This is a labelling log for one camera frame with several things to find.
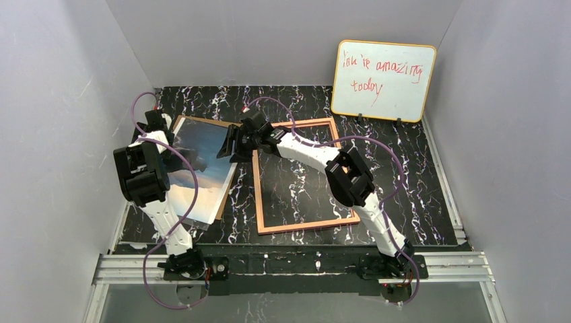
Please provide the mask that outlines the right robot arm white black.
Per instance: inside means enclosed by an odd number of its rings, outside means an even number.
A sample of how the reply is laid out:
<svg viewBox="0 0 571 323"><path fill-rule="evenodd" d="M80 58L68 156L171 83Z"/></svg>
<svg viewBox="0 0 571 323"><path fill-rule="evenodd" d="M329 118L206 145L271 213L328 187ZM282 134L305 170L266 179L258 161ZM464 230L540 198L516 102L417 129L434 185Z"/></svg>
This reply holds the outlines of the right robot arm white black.
<svg viewBox="0 0 571 323"><path fill-rule="evenodd" d="M253 159L254 151L262 150L310 166L327 177L335 200L356 212L381 254L409 260L413 248L383 210L374 176L358 148L355 145L338 148L336 143L336 140L319 143L305 139L296 133L294 126L273 126L260 110L247 110L239 125L228 127L217 157L245 163Z"/></svg>

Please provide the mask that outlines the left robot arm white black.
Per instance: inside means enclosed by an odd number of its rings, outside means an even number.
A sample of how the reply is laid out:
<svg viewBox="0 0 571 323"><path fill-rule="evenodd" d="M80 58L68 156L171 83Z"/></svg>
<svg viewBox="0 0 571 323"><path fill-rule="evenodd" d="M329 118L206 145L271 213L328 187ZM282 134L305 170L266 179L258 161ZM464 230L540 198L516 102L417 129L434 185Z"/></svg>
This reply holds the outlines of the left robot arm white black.
<svg viewBox="0 0 571 323"><path fill-rule="evenodd" d="M168 255L180 256L192 250L193 241L171 204L166 161L177 156L187 166L190 163L171 146L174 135L169 130L170 117L160 109L146 112L145 117L144 134L113 151L119 185L126 200L151 219Z"/></svg>

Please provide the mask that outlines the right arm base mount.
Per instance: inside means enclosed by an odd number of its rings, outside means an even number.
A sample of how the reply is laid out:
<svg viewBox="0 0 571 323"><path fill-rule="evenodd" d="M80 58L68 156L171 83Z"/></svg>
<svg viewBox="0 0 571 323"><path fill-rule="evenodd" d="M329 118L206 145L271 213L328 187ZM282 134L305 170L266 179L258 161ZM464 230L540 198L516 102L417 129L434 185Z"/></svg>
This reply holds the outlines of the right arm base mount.
<svg viewBox="0 0 571 323"><path fill-rule="evenodd" d="M392 258L380 256L360 257L356 265L357 275L365 280L396 279L402 283L410 283L416 278L411 265L401 268Z"/></svg>

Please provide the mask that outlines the pink wooden photo frame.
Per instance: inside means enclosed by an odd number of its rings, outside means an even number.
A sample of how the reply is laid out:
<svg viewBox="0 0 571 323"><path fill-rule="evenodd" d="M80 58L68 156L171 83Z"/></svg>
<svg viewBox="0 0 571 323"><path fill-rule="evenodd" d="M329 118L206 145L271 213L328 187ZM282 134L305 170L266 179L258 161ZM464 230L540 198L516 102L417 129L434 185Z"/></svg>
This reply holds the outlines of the pink wooden photo frame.
<svg viewBox="0 0 571 323"><path fill-rule="evenodd" d="M317 126L328 126L330 134L333 139L338 139L338 130L335 125L333 117L328 118L317 118L310 120L300 120L297 121L297 125L301 128L304 127L317 127ZM261 190L261 175L259 167L259 154L256 150L253 151L253 176L254 176L254 190L255 190L255 209L256 209L256 219L257 219L257 231L259 235L265 234L278 234L291 231L300 231L305 229L320 229L327 227L335 227L340 225L353 225L360 222L359 216L354 212L349 212L349 217L329 219L323 221L314 222L304 222L295 223L290 225L279 225L273 227L266 227L263 213L263 200L262 200L262 190Z"/></svg>

